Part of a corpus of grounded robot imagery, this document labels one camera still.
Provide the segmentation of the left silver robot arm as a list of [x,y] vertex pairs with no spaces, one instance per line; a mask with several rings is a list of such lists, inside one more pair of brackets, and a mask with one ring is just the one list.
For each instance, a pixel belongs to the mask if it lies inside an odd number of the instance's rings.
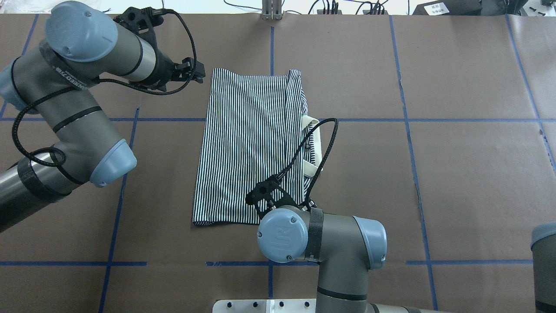
[[22,159],[1,174],[1,230],[91,182],[102,188],[137,165],[127,142],[90,89],[115,83],[142,93],[178,93],[202,83],[196,53],[173,62],[157,45],[154,28],[173,9],[130,7],[111,18],[78,1],[52,8],[45,38],[1,72],[1,97],[18,109],[11,129]]

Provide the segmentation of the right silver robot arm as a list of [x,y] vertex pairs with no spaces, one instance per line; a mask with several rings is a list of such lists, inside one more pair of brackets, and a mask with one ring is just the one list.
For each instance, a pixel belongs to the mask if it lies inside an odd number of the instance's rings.
[[381,269],[387,255],[387,232],[381,222],[290,205],[258,216],[258,247],[270,261],[318,264],[316,313],[421,313],[419,308],[367,299],[369,271]]

